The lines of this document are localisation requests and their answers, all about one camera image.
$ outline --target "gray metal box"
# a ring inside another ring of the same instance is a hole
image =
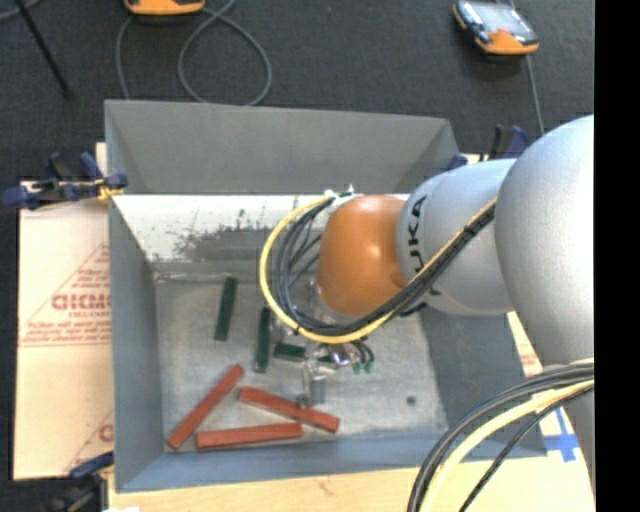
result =
[[[427,311],[374,333],[371,375],[329,372],[319,408],[341,417],[336,434],[305,427],[293,443],[205,453],[190,440],[173,453],[166,437],[231,364],[244,366],[242,385],[288,398],[300,389],[291,363],[251,370],[263,304],[256,257],[297,196],[347,185],[408,193],[456,145],[434,118],[125,101],[106,102],[105,113],[109,171],[130,179],[110,211],[119,491],[419,465],[448,424],[520,378],[502,317]],[[227,275],[240,285],[230,339],[219,342]],[[236,395],[201,429],[277,421]]]

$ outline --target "blue tape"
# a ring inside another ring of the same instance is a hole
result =
[[[574,450],[580,448],[576,435],[567,430],[564,422],[564,416],[560,409],[556,409],[556,417],[560,425],[560,434],[555,436],[543,436],[544,445],[549,450],[560,450],[562,460],[564,462],[573,462],[576,460]]]

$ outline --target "black floor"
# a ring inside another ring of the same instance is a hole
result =
[[[219,9],[224,1],[210,1]],[[15,7],[0,0],[0,13]],[[452,123],[458,147],[488,151],[497,124],[538,135],[524,62],[488,62],[453,21],[452,0],[238,0],[229,17],[264,47],[273,84],[263,105],[405,113]],[[520,0],[541,46],[531,64],[548,131],[594,111],[595,2]],[[116,38],[121,0],[42,0],[32,16],[74,95],[65,99],[20,16],[0,14],[0,189],[41,176],[50,153],[70,163],[104,135],[102,102],[121,98]],[[135,98],[188,101],[180,50],[202,18],[129,26],[122,45]],[[225,25],[203,33],[185,74],[208,101],[244,104],[262,89],[255,50]],[[60,482],[8,483],[16,337],[16,218],[0,212],[0,510],[30,511]]]

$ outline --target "red block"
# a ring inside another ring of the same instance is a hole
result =
[[[209,391],[196,408],[176,427],[167,438],[167,444],[174,450],[182,446],[191,434],[198,428],[198,425],[207,417],[211,410],[233,389],[244,375],[244,369],[240,365],[235,365],[224,377]]]
[[[199,432],[196,434],[196,446],[198,450],[206,450],[263,441],[292,439],[301,436],[302,425],[300,423],[278,423],[275,425]]]
[[[336,416],[317,411],[316,409],[303,409],[296,402],[249,386],[242,388],[238,400],[328,432],[335,433],[340,425],[340,418]]]

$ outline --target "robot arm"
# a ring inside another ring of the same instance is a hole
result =
[[[419,300],[449,314],[515,311],[545,366],[592,358],[593,138],[594,118],[585,117],[549,132],[517,159],[436,175],[405,200],[361,196],[341,205],[325,227],[316,279],[318,302],[332,320],[291,319],[295,308],[280,316],[311,339],[343,343]],[[469,219],[487,208],[494,221],[471,229]],[[417,288],[425,269],[466,232],[437,279]],[[266,260],[262,267],[266,272]],[[411,287],[420,293],[407,294]],[[404,302],[388,306],[403,293]],[[280,301],[272,297],[270,304],[278,308]],[[595,489],[593,395],[567,411]]]

